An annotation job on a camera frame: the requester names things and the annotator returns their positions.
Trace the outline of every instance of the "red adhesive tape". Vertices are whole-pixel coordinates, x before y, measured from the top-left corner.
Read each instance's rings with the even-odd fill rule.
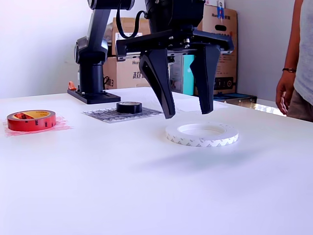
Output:
[[[10,114],[8,128],[12,131],[41,131],[57,124],[55,112],[49,110],[28,110]]]

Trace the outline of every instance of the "person's hand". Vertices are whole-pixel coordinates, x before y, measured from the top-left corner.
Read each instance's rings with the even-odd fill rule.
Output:
[[[283,114],[287,114],[294,91],[295,73],[284,71],[276,89],[276,105]]]

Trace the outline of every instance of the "white wall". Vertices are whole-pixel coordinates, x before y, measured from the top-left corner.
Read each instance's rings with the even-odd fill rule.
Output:
[[[134,17],[144,7],[137,0],[121,15]],[[1,1],[0,98],[65,93],[68,81],[77,81],[73,48],[90,16],[87,0]]]
[[[238,12],[238,92],[274,100],[291,31],[294,0],[227,0]]]

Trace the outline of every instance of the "wristband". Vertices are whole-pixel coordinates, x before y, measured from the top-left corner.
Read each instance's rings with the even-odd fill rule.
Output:
[[[291,72],[291,73],[296,73],[297,72],[296,69],[290,69],[290,68],[283,68],[283,71],[288,71],[288,72]]]

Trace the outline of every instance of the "white table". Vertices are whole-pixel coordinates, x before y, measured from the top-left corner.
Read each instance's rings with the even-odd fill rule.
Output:
[[[112,93],[160,108],[150,88]],[[312,123],[232,105],[116,124],[81,114],[114,106],[68,94],[0,100],[1,118],[49,109],[73,127],[0,131],[0,235],[313,234]],[[240,140],[219,148],[168,141],[165,127],[184,120],[231,124]]]

